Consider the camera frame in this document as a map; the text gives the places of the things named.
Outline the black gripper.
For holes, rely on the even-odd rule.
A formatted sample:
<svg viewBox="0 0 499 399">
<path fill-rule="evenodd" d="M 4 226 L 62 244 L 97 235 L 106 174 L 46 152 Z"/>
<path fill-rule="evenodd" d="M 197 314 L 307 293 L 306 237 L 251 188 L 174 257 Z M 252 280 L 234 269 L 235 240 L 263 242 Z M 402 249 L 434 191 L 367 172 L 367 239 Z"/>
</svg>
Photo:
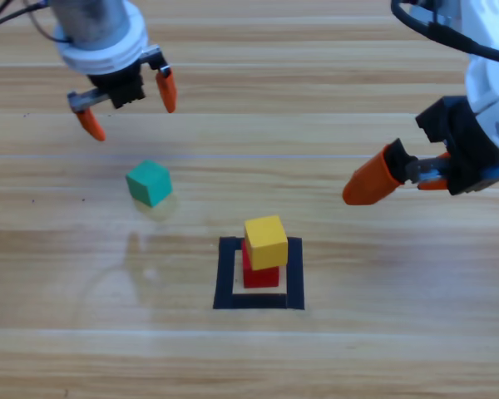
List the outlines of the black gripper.
<svg viewBox="0 0 499 399">
<path fill-rule="evenodd" d="M 353 172 L 343 188 L 348 205 L 372 205 L 407 180 L 420 190 L 448 190 L 451 195 L 481 191 L 499 182 L 499 149 L 479 126 L 465 96 L 444 96 L 416 116 L 417 126 L 446 152 L 417 160 L 400 139 L 384 146 Z"/>
<path fill-rule="evenodd" d="M 118 109 L 127 103 L 141 100 L 145 97 L 142 89 L 143 79 L 141 65 L 147 63 L 152 71 L 157 71 L 156 84 L 166 110 L 173 113 L 177 106 L 177 88 L 174 73 L 166 65 L 163 52 L 159 45 L 148 46 L 139 58 L 124 69 L 106 75 L 88 75 L 94 89 L 83 93 L 71 91 L 67 99 L 72 111 L 79 120 L 82 128 L 95 140 L 105 141 L 106 132 L 98 123 L 91 111 L 91 107 L 110 100 Z"/>
</svg>

